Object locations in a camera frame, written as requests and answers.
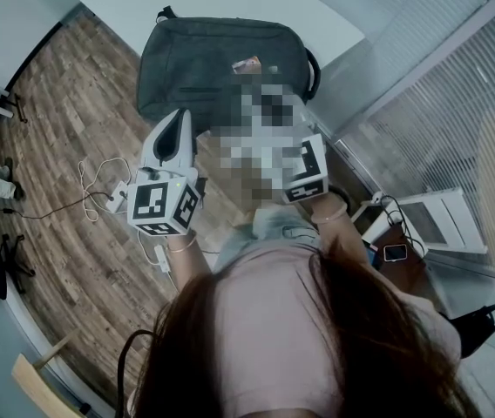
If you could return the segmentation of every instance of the backpack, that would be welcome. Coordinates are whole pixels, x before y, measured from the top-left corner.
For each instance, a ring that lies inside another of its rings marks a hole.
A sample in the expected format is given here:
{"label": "backpack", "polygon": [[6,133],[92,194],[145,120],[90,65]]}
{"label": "backpack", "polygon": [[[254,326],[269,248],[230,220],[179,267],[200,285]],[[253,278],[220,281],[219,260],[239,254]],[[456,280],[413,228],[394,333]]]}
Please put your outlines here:
{"label": "backpack", "polygon": [[158,22],[146,43],[137,83],[137,109],[146,119],[159,122],[185,108],[192,113],[195,135],[210,129],[233,65],[251,57],[259,59],[263,73],[272,69],[273,82],[288,85],[304,104],[317,92],[319,65],[287,26],[241,18],[178,18],[170,7],[159,17],[167,19]]}

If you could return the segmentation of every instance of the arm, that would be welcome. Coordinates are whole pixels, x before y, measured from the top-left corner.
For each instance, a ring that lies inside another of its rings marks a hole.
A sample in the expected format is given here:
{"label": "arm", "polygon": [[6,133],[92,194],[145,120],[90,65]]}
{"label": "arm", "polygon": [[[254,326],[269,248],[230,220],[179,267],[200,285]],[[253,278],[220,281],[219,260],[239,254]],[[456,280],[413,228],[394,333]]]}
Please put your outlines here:
{"label": "arm", "polygon": [[[342,199],[331,192],[310,201],[313,214],[318,219],[330,217],[346,206]],[[362,236],[352,224],[347,213],[330,223],[317,225],[317,227],[322,238],[324,252],[343,256],[365,266],[370,265]]]}
{"label": "arm", "polygon": [[172,250],[183,249],[189,245],[194,236],[195,233],[190,231],[186,235],[168,237],[168,261],[178,291],[181,291],[187,282],[197,275],[211,272],[197,240],[181,253],[172,252]]}

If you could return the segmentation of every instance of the black and white marker cube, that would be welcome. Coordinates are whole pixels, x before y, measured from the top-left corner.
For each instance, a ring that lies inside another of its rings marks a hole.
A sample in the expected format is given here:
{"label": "black and white marker cube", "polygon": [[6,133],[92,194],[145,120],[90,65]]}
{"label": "black and white marker cube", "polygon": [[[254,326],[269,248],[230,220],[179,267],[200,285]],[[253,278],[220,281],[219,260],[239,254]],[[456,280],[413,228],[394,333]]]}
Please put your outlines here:
{"label": "black and white marker cube", "polygon": [[200,195],[187,178],[130,185],[127,222],[148,235],[183,235],[189,231]]}
{"label": "black and white marker cube", "polygon": [[302,141],[301,156],[295,164],[294,177],[284,188],[287,203],[310,199],[329,190],[325,147],[320,134]]}

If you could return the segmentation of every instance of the shorts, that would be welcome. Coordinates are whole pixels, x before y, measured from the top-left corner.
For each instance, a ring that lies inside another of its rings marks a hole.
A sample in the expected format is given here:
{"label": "shorts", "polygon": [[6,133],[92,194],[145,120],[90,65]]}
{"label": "shorts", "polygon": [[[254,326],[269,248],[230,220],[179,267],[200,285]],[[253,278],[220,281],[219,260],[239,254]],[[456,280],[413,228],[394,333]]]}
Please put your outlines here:
{"label": "shorts", "polygon": [[284,241],[287,246],[301,245],[321,249],[319,232],[302,218],[293,206],[271,205],[255,211],[254,222],[237,226],[220,251],[214,265],[218,272],[248,248],[264,242]]}

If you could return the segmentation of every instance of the bracelet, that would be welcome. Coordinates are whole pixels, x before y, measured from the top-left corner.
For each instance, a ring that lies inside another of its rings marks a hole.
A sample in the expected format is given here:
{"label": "bracelet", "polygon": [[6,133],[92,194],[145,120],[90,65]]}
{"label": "bracelet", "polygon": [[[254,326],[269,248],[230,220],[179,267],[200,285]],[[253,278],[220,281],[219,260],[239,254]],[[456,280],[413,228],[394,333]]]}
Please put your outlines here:
{"label": "bracelet", "polygon": [[168,246],[166,247],[166,250],[171,253],[171,254],[177,254],[177,253],[183,253],[186,251],[188,247],[190,247],[195,241],[197,240],[197,232],[193,231],[193,238],[192,241],[190,241],[187,245],[184,247],[181,247],[180,249],[170,249]]}
{"label": "bracelet", "polygon": [[320,219],[316,218],[315,215],[312,215],[311,221],[314,225],[325,225],[326,223],[331,223],[336,219],[340,219],[346,213],[347,207],[348,206],[344,204],[343,207],[341,207],[338,211],[336,211],[332,215],[329,215],[328,217],[321,217]]}

